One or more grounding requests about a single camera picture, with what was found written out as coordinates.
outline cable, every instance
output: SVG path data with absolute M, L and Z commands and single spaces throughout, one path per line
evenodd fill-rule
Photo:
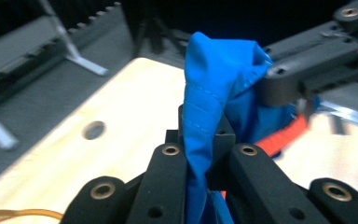
M 0 221 L 7 220 L 13 217 L 24 217 L 24 216 L 53 217 L 58 220 L 61 220 L 63 214 L 50 210 L 45 210 L 45 209 L 24 209 L 20 211 L 0 210 Z

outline wooden table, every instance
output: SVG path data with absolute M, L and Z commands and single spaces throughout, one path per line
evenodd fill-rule
M 0 209 L 43 208 L 63 213 L 91 179 L 109 175 L 127 182 L 145 171 L 167 129 L 177 129 L 183 102 L 183 70 L 137 59 L 0 175 Z M 103 134 L 88 140 L 94 121 Z M 326 116 L 285 150 L 277 163 L 308 187 L 317 177 L 337 177 L 358 189 L 358 127 L 351 135 L 330 133 Z M 21 217 L 5 223 L 58 223 L 48 217 Z

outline gray floor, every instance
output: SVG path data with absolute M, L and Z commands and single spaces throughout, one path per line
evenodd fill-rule
M 0 149 L 0 174 L 131 60 L 133 44 L 121 11 L 106 16 L 112 17 L 109 32 L 80 49 L 85 58 L 109 69 L 106 77 L 62 61 L 0 105 L 0 121 L 21 142 L 15 150 Z M 183 67 L 184 59 L 172 45 L 164 46 L 166 50 L 155 55 L 146 40 L 140 56 Z

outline blue cloth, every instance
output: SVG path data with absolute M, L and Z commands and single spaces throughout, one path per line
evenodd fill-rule
M 259 104 L 252 86 L 272 64 L 255 41 L 192 35 L 186 51 L 183 131 L 189 165 L 186 223 L 216 223 L 207 203 L 205 174 L 223 113 L 242 142 L 254 143 L 286 126 L 291 106 Z

